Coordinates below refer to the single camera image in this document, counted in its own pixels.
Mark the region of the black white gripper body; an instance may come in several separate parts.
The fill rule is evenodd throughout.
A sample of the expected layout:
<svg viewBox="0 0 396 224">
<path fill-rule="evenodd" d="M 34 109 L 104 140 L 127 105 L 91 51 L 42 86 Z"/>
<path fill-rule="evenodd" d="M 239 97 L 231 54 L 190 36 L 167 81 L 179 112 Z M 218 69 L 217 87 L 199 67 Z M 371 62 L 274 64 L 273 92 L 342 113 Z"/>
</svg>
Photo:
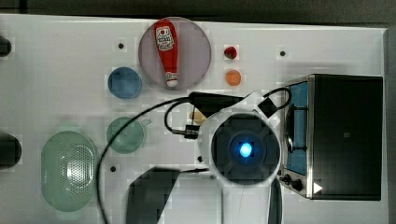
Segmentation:
<svg viewBox="0 0 396 224">
<path fill-rule="evenodd" d="M 243 100 L 243 97 L 198 91 L 190 93 L 188 98 L 189 102 L 206 118 L 220 112 L 221 109 L 235 105 Z"/>
</svg>

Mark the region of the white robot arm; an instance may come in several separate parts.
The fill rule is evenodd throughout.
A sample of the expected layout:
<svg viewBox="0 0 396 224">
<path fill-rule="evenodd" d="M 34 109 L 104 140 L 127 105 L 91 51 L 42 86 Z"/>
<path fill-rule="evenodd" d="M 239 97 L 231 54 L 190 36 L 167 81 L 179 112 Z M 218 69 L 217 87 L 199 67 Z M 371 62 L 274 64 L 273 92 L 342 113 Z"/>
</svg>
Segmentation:
<svg viewBox="0 0 396 224">
<path fill-rule="evenodd" d="M 270 98 L 193 92 L 185 100 L 205 116 L 182 131 L 205 165 L 143 173 L 129 187 L 126 224 L 283 224 L 281 144 Z"/>
</svg>

